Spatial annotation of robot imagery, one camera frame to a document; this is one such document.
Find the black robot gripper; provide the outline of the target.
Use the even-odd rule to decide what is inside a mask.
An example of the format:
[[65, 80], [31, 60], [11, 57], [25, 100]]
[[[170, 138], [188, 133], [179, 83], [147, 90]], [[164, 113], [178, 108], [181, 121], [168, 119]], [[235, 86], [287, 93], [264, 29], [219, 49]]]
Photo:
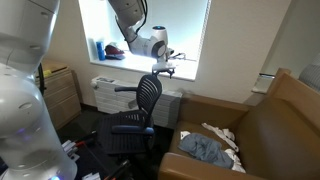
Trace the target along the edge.
[[168, 72], [169, 78], [171, 79], [175, 73], [176, 66], [172, 62], [160, 61], [152, 66], [152, 76], [158, 78], [160, 72]]

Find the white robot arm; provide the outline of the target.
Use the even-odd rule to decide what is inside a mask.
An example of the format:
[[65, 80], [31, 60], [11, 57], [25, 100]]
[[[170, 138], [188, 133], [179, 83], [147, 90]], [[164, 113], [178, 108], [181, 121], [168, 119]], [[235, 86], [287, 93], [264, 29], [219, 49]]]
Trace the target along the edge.
[[49, 49], [60, 0], [0, 0], [1, 180], [75, 180], [34, 74]]

